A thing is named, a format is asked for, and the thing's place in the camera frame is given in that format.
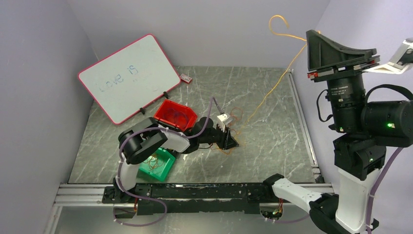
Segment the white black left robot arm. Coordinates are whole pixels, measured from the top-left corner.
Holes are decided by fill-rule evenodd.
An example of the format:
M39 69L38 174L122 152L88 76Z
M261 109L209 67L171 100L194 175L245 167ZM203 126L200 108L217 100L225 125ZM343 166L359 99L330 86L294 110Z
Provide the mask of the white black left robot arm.
M120 165L115 176L115 196L124 203L133 200L139 166L159 148L189 154L201 144L216 144L221 150L238 147L231 129L222 121L217 124L202 117L192 127L177 132L155 118L147 118L125 130L118 137Z

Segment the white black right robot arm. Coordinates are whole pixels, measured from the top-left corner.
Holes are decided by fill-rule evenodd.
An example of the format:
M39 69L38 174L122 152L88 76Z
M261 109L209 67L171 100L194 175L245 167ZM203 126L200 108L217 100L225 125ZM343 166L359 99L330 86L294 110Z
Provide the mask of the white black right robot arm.
M264 181L263 196L269 202L293 203L327 234L371 233L379 225L372 218L378 186L396 156L413 143L413 95L402 86L383 84L404 99L370 102L362 75L399 75L411 69L413 40L405 39L385 64L379 64L376 49L350 48L315 30L306 32L306 41L308 77L327 83L334 121L330 129L341 134L333 141L339 194L313 192L275 174Z

